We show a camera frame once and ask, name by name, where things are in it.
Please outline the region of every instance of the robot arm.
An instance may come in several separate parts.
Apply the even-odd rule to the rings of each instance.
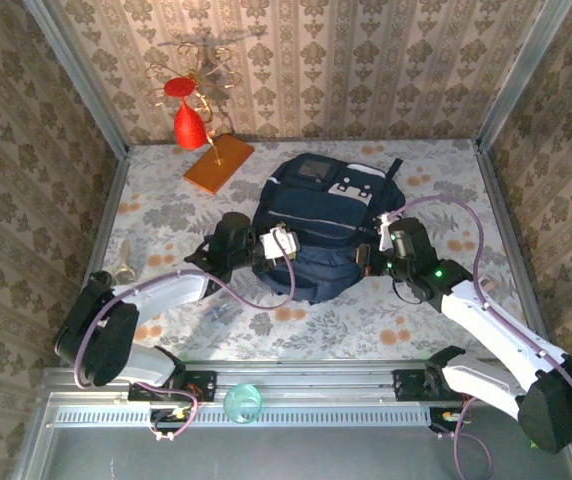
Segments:
[[[137,326],[158,313],[215,293],[219,285],[201,272],[228,283],[238,268],[257,265],[268,269],[277,265],[283,259],[276,240],[287,255],[294,255],[299,249],[296,236],[283,226],[258,237],[248,217],[229,212],[217,224],[215,233],[185,258],[188,269],[179,268],[177,275],[168,275],[164,281],[138,290],[136,285],[112,286],[107,272],[92,274],[55,337],[55,352],[73,364],[82,338],[100,309],[134,289],[134,294],[111,308],[106,320],[93,332],[83,354],[81,374],[96,387],[118,376],[131,383],[177,386],[174,379],[183,374],[183,364],[160,347],[134,345]]]
[[[439,259],[416,218],[384,214],[379,225],[380,249],[393,281],[405,282],[416,298],[468,330],[508,369],[448,347],[428,360],[426,384],[435,391],[446,386],[499,408],[517,419],[542,450],[556,453],[571,443],[572,388],[544,357],[550,356],[572,377],[572,355],[536,335],[492,299],[480,299],[471,273],[453,260]]]

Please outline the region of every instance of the clear glass cup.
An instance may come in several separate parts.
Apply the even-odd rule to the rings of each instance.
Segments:
[[[262,410],[259,390],[248,383],[231,388],[224,398],[224,412],[235,423],[250,423],[257,420]]]

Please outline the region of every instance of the floral tablecloth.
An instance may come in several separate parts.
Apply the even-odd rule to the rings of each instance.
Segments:
[[[468,202],[477,211],[486,235],[481,272],[496,284],[491,295],[509,312],[523,316],[470,141],[266,142],[253,146],[255,152],[214,196],[182,178],[205,149],[133,148],[104,268],[114,270],[126,238],[131,241],[130,263],[139,279],[180,265],[204,235],[213,231],[222,214],[238,211],[252,217],[265,179],[280,163],[300,153],[314,152],[384,171],[400,157],[405,162],[396,181],[408,200],[443,193]],[[442,257],[471,266],[477,233],[462,209],[431,203],[415,208],[412,214],[427,226]],[[264,305],[283,300],[250,269],[235,272],[232,286]],[[409,295],[405,287],[400,293]],[[225,295],[219,292],[153,318],[138,328],[136,341],[162,345],[192,361],[424,359],[448,345],[490,356],[464,329],[430,306],[400,301],[390,278],[366,278],[333,301],[314,306],[293,302],[271,313],[226,303]],[[213,307],[222,305],[228,314],[216,320]]]

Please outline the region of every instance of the orange wooden block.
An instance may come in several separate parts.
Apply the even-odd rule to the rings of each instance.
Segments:
[[[215,146],[219,151],[221,164],[218,165],[215,149],[211,147],[184,174],[187,181],[210,194],[217,193],[255,151],[254,147],[228,134],[219,137]]]

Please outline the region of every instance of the gray floor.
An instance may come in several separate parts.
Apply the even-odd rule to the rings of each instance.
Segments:
[[[529,447],[515,422],[477,409],[470,433],[489,446],[495,480],[572,479],[563,454]],[[450,440],[408,428],[194,428],[174,442],[147,429],[59,430],[46,474],[67,479],[457,479]],[[483,452],[465,441],[469,480],[485,478]]]

